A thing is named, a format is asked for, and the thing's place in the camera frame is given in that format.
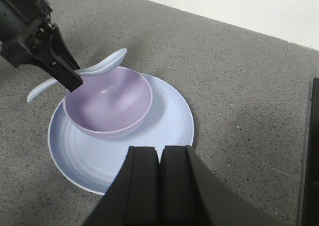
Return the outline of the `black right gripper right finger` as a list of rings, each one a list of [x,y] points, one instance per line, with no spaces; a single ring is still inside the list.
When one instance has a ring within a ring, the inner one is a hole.
[[[190,146],[166,146],[160,173],[165,226],[269,225],[269,217],[225,187]]]

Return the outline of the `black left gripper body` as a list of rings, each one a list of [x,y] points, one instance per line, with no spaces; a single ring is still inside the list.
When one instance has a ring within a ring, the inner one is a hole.
[[[0,0],[0,55],[14,67],[33,58],[33,34],[50,19],[47,0]]]

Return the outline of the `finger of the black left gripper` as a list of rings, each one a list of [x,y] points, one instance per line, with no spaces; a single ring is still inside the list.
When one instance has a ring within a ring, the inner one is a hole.
[[[75,72],[80,69],[71,55],[54,50],[52,46],[45,46],[32,58],[32,64],[40,67],[69,91],[74,91],[83,84],[82,78]]]
[[[55,53],[60,56],[73,70],[80,69],[78,63],[67,48],[58,25],[53,24],[51,28],[52,47]]]

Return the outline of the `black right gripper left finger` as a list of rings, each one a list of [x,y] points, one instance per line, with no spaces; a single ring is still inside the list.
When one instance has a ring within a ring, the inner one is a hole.
[[[125,161],[85,226],[157,226],[159,161],[153,147],[130,147]]]

